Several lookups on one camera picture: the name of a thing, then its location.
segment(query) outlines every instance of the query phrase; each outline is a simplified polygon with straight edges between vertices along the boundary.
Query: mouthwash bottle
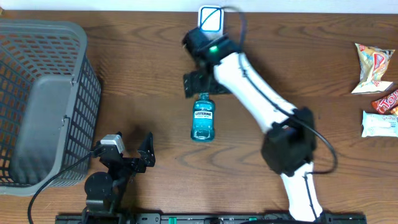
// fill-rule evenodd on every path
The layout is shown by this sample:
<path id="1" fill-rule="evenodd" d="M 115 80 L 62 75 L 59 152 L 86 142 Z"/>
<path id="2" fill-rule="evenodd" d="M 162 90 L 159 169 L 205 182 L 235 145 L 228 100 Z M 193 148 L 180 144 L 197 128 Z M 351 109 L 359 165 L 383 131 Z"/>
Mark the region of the mouthwash bottle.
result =
<path id="1" fill-rule="evenodd" d="M 193 105 L 193 122 L 191 138 L 198 142 L 209 142 L 214 139 L 215 104 L 208 93 L 199 93 L 199 99 Z"/>

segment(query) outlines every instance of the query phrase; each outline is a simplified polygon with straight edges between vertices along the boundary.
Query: snack package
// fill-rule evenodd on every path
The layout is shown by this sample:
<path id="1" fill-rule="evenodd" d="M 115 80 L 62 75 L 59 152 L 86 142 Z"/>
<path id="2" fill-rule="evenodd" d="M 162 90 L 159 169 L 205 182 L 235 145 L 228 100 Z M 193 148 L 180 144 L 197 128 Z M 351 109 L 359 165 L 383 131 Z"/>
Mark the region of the snack package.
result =
<path id="1" fill-rule="evenodd" d="M 377 93 L 387 90 L 392 82 L 381 81 L 387 70 L 390 58 L 395 50 L 381 50 L 376 47 L 366 47 L 355 44 L 358 49 L 361 66 L 360 82 L 352 94 Z"/>
<path id="2" fill-rule="evenodd" d="M 391 113 L 391 114 L 398 115 L 398 106 L 396 106 L 395 108 L 391 109 L 391 110 L 390 110 L 390 113 Z"/>
<path id="3" fill-rule="evenodd" d="M 363 111 L 362 138 L 366 136 L 398 137 L 396 115 L 368 114 Z"/>
<path id="4" fill-rule="evenodd" d="M 384 114 L 387 110 L 398 105 L 398 90 L 380 100 L 373 101 L 371 104 L 379 114 Z"/>

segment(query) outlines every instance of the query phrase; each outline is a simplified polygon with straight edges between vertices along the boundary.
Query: wood grain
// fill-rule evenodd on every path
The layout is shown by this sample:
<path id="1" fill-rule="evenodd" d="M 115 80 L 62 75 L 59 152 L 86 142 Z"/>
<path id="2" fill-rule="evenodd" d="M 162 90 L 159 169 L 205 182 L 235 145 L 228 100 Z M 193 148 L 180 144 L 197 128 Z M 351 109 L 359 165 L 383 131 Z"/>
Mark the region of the wood grain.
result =
<path id="1" fill-rule="evenodd" d="M 234 96 L 213 97 L 216 139 L 190 140 L 194 99 L 184 98 L 182 75 L 194 64 L 180 41 L 195 27 L 195 13 L 7 11 L 5 17 L 72 21 L 84 28 L 88 58 L 104 81 L 96 140 L 121 131 L 133 154 L 145 133 L 154 133 L 156 165 L 134 179 L 125 207 L 164 213 L 289 208 L 280 177 L 260 156 L 263 135 Z M 238 17 L 226 19 L 237 37 Z M 398 140 L 361 138 L 362 111 L 372 112 L 370 102 L 382 94 L 350 92 L 359 82 L 354 43 L 398 49 L 398 16 L 250 13 L 247 19 L 245 51 L 252 64 L 283 97 L 315 113 L 318 130 L 338 151 L 338 171 L 315 177 L 322 207 L 363 212 L 368 223 L 396 223 Z M 383 79 L 398 81 L 398 56 Z M 318 145 L 315 166 L 326 169 L 331 157 Z M 93 160 L 89 173 L 99 170 L 106 169 Z M 47 189 L 33 218 L 53 223 L 59 213 L 79 213 L 85 196 L 83 183 Z M 1 223 L 26 223 L 29 200 L 1 196 Z"/>

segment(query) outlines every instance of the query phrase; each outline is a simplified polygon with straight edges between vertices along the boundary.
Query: green led light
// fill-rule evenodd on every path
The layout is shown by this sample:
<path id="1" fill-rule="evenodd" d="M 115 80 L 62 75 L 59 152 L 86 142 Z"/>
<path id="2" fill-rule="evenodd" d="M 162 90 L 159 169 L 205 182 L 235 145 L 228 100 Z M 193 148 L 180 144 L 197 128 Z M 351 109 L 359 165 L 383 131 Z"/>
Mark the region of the green led light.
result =
<path id="1" fill-rule="evenodd" d="M 209 50 L 210 50 L 211 53 L 215 53 L 215 52 L 218 51 L 218 47 L 217 46 L 212 46 L 212 47 L 209 48 Z"/>
<path id="2" fill-rule="evenodd" d="M 177 224 L 177 218 L 170 217 L 169 218 L 169 224 Z"/>

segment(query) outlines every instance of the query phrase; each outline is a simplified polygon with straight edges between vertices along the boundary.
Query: white wall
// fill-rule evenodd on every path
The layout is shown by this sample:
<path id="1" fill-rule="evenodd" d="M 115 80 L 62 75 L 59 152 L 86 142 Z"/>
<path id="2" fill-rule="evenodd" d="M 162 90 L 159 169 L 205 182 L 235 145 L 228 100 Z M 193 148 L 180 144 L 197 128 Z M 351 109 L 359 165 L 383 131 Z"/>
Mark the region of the white wall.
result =
<path id="1" fill-rule="evenodd" d="M 0 0 L 9 10 L 197 11 L 204 4 L 245 12 L 398 13 L 397 0 Z"/>

